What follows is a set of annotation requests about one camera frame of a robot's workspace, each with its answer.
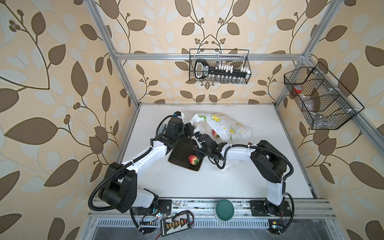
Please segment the red fake strawberry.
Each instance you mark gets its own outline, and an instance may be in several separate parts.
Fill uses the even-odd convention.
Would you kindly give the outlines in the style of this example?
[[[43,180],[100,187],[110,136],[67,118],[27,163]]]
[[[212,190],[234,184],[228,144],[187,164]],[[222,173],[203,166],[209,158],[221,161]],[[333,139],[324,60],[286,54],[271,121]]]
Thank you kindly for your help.
[[[200,163],[200,159],[195,155],[190,155],[188,158],[191,165],[195,166]]]

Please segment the white plastic bag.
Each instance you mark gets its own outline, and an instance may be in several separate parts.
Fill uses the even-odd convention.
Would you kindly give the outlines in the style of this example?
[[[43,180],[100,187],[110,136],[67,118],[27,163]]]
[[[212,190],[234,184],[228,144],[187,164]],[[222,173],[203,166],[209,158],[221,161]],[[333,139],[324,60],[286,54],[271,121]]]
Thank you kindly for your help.
[[[192,136],[199,137],[201,135],[209,135],[218,144],[221,142],[234,144],[237,140],[249,140],[252,135],[251,128],[246,127],[242,123],[219,113],[198,113],[192,117],[190,123],[195,127],[194,134]],[[220,138],[215,138],[212,135],[212,130],[215,130]],[[223,159],[211,159],[210,157],[208,158],[220,170],[225,168],[227,161],[225,157]]]

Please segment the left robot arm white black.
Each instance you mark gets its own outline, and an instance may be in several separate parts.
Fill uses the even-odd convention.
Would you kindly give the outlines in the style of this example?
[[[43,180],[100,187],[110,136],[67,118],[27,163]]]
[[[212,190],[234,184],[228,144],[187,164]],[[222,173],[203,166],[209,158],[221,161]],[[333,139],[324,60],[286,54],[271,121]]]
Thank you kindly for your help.
[[[137,156],[107,168],[105,178],[92,191],[88,207],[95,212],[118,210],[125,213],[134,208],[155,210],[158,195],[149,190],[138,189],[138,176],[153,163],[171,152],[178,142],[192,136],[194,127],[184,123],[184,114],[177,111],[166,116],[161,124],[169,120],[165,128],[156,130],[156,136],[150,139],[150,146]]]

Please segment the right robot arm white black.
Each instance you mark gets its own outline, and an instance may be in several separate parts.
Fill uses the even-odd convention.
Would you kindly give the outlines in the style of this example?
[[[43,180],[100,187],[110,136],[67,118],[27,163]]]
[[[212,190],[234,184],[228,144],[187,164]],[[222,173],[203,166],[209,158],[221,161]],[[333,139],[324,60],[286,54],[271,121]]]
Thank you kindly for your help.
[[[224,170],[228,160],[251,161],[267,181],[267,197],[261,212],[270,216],[283,215],[286,181],[294,173],[294,167],[268,141],[262,140],[256,145],[218,144],[210,136],[196,133],[189,137],[189,142],[198,157],[208,157],[220,170]]]

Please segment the red fake apple with leaves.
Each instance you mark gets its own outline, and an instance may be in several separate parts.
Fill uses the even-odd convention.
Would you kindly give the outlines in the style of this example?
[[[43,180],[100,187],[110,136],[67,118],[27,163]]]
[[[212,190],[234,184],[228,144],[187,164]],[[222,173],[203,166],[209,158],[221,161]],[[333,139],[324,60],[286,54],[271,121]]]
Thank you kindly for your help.
[[[220,136],[218,135],[218,133],[217,133],[215,130],[212,130],[212,135],[213,135],[215,138],[220,138]]]

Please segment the grey black stapler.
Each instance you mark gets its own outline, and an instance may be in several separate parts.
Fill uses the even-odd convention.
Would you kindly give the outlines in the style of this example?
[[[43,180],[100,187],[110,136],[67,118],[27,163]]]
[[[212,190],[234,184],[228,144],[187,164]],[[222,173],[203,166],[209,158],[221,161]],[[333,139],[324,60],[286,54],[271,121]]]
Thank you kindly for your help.
[[[166,127],[166,124],[162,124],[162,125],[160,126],[160,128],[158,129],[157,135],[160,135],[160,134],[163,132],[163,130],[164,130],[165,127]]]

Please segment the black square tray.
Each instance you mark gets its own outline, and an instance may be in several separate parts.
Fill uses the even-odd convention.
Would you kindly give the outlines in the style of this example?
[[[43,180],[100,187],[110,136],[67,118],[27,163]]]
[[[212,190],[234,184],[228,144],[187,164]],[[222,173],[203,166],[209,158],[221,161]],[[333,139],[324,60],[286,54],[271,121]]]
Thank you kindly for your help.
[[[173,164],[173,165],[179,166],[181,168],[185,168],[185,169],[197,172],[200,170],[200,167],[201,167],[202,161],[203,161],[203,157],[197,156],[200,159],[200,163],[193,166],[190,164],[190,162],[188,160],[190,155],[197,156],[196,150],[194,149],[194,147],[190,143],[189,138],[184,138],[184,139],[180,140],[177,143],[176,147],[172,150],[172,152],[169,156],[168,162]]]

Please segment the green round lid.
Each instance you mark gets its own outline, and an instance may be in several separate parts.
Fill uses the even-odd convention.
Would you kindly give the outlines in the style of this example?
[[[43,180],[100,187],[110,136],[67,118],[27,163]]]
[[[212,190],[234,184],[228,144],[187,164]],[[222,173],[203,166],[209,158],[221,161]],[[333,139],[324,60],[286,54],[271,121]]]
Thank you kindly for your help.
[[[229,221],[233,218],[234,214],[234,205],[227,199],[221,199],[215,205],[215,217],[219,221]]]

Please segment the black tool in basket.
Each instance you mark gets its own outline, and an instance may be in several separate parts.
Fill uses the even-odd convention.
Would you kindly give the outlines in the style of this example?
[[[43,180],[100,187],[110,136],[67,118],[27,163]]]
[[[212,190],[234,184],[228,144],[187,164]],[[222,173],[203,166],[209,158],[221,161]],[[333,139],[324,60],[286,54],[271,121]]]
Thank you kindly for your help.
[[[193,73],[197,79],[205,79],[213,77],[224,77],[233,79],[247,79],[251,76],[251,70],[248,67],[241,67],[240,70],[235,69],[232,65],[218,64],[211,67],[205,60],[197,60],[193,67]]]

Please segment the black charging board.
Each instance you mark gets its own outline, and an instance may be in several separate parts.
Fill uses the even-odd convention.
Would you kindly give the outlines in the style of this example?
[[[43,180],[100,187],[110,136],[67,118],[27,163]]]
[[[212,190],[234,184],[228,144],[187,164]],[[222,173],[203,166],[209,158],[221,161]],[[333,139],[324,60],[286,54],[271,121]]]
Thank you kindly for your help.
[[[183,232],[192,228],[192,224],[186,218],[178,220],[164,219],[160,222],[161,236],[166,237],[172,234]]]

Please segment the small circuit board right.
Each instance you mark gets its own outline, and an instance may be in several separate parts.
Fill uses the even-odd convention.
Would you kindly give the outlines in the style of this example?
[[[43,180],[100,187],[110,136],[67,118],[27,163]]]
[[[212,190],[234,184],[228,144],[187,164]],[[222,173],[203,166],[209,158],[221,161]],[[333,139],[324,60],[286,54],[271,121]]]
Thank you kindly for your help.
[[[284,228],[284,222],[283,221],[275,221],[275,220],[268,220],[269,222],[269,228],[268,231],[273,235],[280,235],[281,230]]]

